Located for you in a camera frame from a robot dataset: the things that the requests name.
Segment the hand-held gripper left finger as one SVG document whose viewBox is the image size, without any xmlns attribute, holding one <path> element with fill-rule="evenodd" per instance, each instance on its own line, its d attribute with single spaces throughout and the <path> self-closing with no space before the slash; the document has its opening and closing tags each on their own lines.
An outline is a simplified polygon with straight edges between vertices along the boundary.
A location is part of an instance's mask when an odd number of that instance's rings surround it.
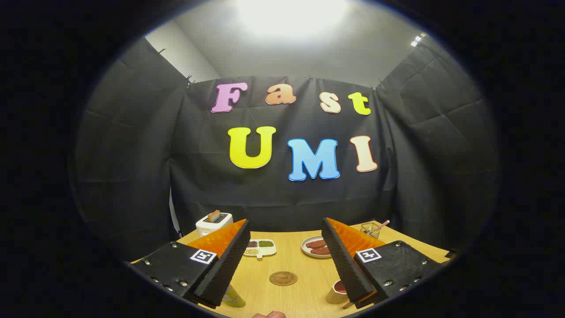
<svg viewBox="0 0 565 318">
<path fill-rule="evenodd" d="M 188 244 L 171 241 L 128 267 L 165 292 L 212 309 L 220 306 L 250 240 L 243 219 Z"/>
</svg>

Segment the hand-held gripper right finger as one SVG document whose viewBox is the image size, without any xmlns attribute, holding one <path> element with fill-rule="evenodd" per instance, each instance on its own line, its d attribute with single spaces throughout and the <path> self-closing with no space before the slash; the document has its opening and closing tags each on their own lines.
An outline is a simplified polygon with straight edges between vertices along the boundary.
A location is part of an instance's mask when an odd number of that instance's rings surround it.
<svg viewBox="0 0 565 318">
<path fill-rule="evenodd" d="M 403 295 L 442 267 L 402 240 L 383 243 L 330 218 L 323 218 L 321 227 L 349 302 L 357 309 Z"/>
</svg>

